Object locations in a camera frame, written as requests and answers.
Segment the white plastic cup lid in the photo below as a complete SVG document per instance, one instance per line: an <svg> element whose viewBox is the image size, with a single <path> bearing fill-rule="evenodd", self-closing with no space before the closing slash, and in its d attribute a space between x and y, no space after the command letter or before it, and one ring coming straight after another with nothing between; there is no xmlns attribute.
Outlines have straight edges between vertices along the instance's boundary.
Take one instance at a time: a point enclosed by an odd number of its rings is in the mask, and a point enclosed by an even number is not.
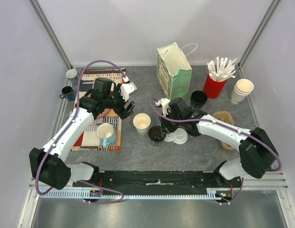
<svg viewBox="0 0 295 228"><path fill-rule="evenodd" d="M174 132L166 135L165 142L174 142L176 144L184 144L188 140L187 132L182 128L177 128Z"/></svg>

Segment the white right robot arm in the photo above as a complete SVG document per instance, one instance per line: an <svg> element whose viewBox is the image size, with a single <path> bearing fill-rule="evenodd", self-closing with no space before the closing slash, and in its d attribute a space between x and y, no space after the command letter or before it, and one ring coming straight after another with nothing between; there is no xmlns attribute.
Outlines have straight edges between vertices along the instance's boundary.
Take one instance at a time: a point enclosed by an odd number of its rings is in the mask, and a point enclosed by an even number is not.
<svg viewBox="0 0 295 228"><path fill-rule="evenodd" d="M167 134L167 141L184 144L189 136L207 135L239 152L239 158L224 161L216 168L213 181L219 187L224 187L231 179L243 175L260 179L271 170L274 162L281 165L270 138L259 127L253 130L239 128L204 111L193 111L182 98L161 98L151 106L162 109L159 119L162 131Z"/></svg>

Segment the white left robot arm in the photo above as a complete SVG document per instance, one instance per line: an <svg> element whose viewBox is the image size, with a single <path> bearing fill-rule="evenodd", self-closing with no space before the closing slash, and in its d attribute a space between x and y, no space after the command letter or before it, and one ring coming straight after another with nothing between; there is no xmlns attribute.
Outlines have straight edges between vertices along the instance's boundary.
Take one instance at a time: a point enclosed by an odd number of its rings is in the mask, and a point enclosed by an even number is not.
<svg viewBox="0 0 295 228"><path fill-rule="evenodd" d="M137 87L132 82L116 84L107 78L97 78L94 87L77 101L70 118L57 134L41 149L29 153L32 177L57 190L69 182L83 180L88 186L98 185L98 167L87 162L66 165L65 160L75 142L105 109L112 109L121 119L133 114L135 103L129 97Z"/></svg>

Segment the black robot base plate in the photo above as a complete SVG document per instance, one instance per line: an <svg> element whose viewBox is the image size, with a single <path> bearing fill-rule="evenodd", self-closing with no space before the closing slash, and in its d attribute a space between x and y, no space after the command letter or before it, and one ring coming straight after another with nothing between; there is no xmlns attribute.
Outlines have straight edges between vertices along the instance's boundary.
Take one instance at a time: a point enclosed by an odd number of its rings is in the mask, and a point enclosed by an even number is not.
<svg viewBox="0 0 295 228"><path fill-rule="evenodd" d="M100 171L89 183L125 193L198 193L239 188L241 178L225 180L203 171Z"/></svg>

